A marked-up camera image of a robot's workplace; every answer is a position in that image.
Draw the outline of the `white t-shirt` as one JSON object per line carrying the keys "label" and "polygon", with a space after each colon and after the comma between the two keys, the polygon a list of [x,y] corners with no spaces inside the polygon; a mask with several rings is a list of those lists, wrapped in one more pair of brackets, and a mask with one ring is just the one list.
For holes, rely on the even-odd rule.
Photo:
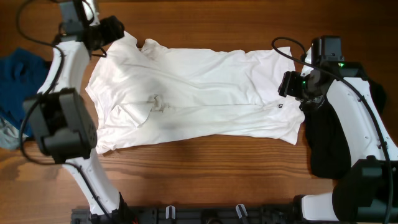
{"label": "white t-shirt", "polygon": [[96,150],[214,134],[295,144],[304,115],[281,97],[290,49],[216,52],[174,49],[125,34],[96,64],[86,86],[98,115]]}

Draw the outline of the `black t-shirt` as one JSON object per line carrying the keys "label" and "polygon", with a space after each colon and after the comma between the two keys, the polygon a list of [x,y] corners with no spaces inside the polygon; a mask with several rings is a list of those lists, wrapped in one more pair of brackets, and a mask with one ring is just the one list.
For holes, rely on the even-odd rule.
{"label": "black t-shirt", "polygon": [[341,179],[368,156],[384,161],[375,125],[357,94],[343,82],[332,81],[324,103],[305,112],[312,174]]}

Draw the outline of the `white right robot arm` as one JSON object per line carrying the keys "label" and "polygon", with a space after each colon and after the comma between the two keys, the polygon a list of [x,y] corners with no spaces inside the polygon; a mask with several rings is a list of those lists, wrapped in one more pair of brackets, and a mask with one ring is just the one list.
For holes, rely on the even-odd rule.
{"label": "white right robot arm", "polygon": [[341,39],[324,35],[288,71],[280,96],[300,102],[311,170],[335,179],[325,194],[298,195],[293,219],[300,222],[397,222],[397,146],[379,112],[384,95],[363,66],[347,62]]}

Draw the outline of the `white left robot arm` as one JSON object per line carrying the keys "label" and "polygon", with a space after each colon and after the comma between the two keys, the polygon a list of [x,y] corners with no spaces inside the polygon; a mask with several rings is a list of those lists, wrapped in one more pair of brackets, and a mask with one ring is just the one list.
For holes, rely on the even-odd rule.
{"label": "white left robot arm", "polygon": [[40,152],[75,179],[90,206],[87,223],[137,223],[99,161],[95,124],[80,95],[90,59],[105,58],[104,46],[121,39],[124,26],[115,16],[99,19],[96,1],[57,4],[62,22],[49,45],[53,49],[50,70],[37,93],[23,102],[20,130],[31,126]]}

